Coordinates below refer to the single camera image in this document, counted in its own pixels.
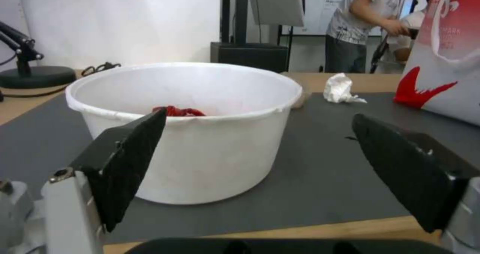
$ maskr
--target person's hand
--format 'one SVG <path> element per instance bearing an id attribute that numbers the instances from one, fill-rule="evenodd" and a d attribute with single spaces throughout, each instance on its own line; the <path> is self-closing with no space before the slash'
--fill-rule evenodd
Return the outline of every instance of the person's hand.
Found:
<path id="1" fill-rule="evenodd" d="M 385 20 L 382 28 L 391 36 L 410 35 L 408 28 L 399 20 Z"/>

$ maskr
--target bag handle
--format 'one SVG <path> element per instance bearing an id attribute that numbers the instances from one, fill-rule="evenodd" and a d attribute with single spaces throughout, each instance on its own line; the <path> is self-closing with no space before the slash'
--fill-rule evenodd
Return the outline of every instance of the bag handle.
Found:
<path id="1" fill-rule="evenodd" d="M 448 59 L 445 56 L 439 54 L 440 18 L 442 16 L 442 7 L 450 7 L 449 5 L 445 5 L 446 1 L 447 0 L 439 0 L 437 9 L 435 10 L 435 14 L 433 17 L 431 33 L 432 51 L 440 62 L 448 64 L 450 67 L 454 68 L 455 71 L 469 71 L 480 64 L 480 49 L 474 50 L 468 56 L 465 56 L 462 59 Z"/>

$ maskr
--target white plastic basin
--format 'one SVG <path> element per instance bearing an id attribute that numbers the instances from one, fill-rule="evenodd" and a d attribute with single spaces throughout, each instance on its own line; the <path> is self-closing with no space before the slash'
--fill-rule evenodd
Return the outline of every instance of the white plastic basin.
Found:
<path id="1" fill-rule="evenodd" d="M 91 135 L 174 105 L 206 117 L 168 117 L 137 197 L 171 204 L 218 201 L 271 170 L 290 107 L 302 94 L 285 76 L 245 66 L 163 63 L 115 68 L 67 88 Z"/>

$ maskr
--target black speaker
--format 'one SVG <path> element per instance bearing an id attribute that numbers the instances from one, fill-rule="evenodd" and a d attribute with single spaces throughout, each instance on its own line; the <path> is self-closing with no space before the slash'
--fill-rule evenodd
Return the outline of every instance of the black speaker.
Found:
<path id="1" fill-rule="evenodd" d="M 287 47 L 271 44 L 233 44 L 212 42 L 210 62 L 251 66 L 277 73 L 287 71 Z"/>

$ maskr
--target gray pants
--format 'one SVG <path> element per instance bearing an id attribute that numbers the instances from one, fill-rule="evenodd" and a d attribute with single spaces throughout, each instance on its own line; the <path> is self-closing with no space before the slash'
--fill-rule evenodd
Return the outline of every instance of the gray pants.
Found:
<path id="1" fill-rule="evenodd" d="M 325 38 L 326 73 L 365 73 L 367 47 L 338 40 L 329 35 Z"/>

